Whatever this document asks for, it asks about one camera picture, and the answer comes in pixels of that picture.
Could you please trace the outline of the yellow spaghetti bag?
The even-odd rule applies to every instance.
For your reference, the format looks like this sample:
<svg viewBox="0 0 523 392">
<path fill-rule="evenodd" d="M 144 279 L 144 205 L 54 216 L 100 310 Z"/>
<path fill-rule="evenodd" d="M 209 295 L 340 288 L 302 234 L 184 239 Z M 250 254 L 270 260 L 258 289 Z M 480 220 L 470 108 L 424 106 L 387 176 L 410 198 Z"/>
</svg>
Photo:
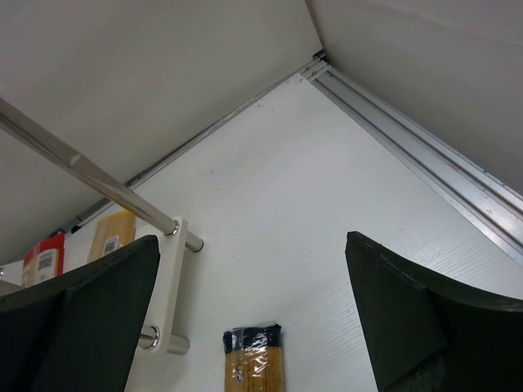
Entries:
<svg viewBox="0 0 523 392">
<path fill-rule="evenodd" d="M 133 242 L 135 232 L 136 216 L 127 210 L 98 220 L 87 262 L 96 261 Z"/>
</svg>

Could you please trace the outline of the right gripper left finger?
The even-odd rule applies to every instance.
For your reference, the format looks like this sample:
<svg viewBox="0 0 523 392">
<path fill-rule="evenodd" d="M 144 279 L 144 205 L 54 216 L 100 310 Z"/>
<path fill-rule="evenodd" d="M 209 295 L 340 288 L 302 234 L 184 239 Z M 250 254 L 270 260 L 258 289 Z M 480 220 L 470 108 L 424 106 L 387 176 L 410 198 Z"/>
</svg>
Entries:
<svg viewBox="0 0 523 392">
<path fill-rule="evenodd" d="M 2 296 L 1 389 L 124 390 L 159 261 L 159 241 L 146 235 Z"/>
</svg>

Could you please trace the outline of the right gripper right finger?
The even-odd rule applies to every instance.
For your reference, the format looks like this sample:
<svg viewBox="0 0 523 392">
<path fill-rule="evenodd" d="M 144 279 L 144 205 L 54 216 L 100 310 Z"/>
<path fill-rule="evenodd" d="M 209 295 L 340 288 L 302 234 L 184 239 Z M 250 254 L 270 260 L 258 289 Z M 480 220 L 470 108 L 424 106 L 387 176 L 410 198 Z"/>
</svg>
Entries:
<svg viewBox="0 0 523 392">
<path fill-rule="evenodd" d="M 352 231 L 346 263 L 380 391 L 520 391 L 522 302 Z"/>
</svg>

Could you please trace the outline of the black-ended spaghetti bag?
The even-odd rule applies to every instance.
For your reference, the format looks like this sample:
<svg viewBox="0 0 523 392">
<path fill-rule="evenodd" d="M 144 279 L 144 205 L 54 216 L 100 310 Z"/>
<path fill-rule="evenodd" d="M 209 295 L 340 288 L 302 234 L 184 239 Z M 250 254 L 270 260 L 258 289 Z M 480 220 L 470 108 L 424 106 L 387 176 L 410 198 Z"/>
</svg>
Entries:
<svg viewBox="0 0 523 392">
<path fill-rule="evenodd" d="M 284 391 L 281 326 L 237 327 L 222 336 L 225 392 Z"/>
</svg>

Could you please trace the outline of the red spaghetti bag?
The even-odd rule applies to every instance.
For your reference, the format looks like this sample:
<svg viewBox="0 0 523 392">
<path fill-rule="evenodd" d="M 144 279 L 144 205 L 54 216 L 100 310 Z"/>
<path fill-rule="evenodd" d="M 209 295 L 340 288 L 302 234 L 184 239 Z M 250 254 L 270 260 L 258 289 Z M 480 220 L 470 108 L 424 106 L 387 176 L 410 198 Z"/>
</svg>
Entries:
<svg viewBox="0 0 523 392">
<path fill-rule="evenodd" d="M 64 254 L 65 235 L 62 233 L 37 243 L 25 255 L 22 286 L 32 287 L 62 275 Z"/>
</svg>

